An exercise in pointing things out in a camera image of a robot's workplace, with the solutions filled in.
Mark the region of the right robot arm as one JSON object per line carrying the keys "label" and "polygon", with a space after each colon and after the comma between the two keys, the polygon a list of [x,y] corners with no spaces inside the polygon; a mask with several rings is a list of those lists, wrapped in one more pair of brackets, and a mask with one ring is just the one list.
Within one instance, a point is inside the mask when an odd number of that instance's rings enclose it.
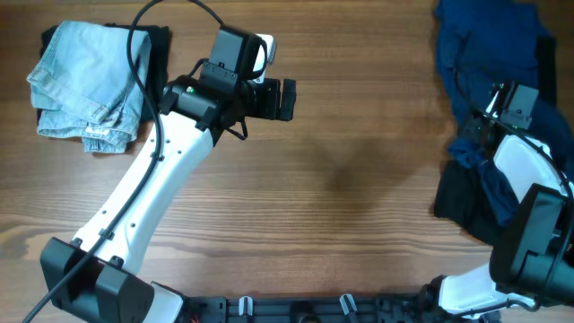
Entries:
{"label": "right robot arm", "polygon": [[535,312],[573,302],[573,182],[535,132],[538,91],[495,85],[473,104],[450,147],[435,215],[491,246],[489,261],[425,284],[415,308],[430,322]]}

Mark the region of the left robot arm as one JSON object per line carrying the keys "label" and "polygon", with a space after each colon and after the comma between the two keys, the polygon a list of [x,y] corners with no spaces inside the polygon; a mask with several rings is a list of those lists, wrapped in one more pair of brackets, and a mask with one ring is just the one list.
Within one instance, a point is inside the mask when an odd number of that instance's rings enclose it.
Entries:
{"label": "left robot arm", "polygon": [[211,55],[168,83],[152,132],[102,209],[40,265],[52,304],[87,322],[180,322],[186,297],[139,271],[153,234],[191,172],[247,118],[289,121],[296,83],[266,76],[274,37],[223,25]]}

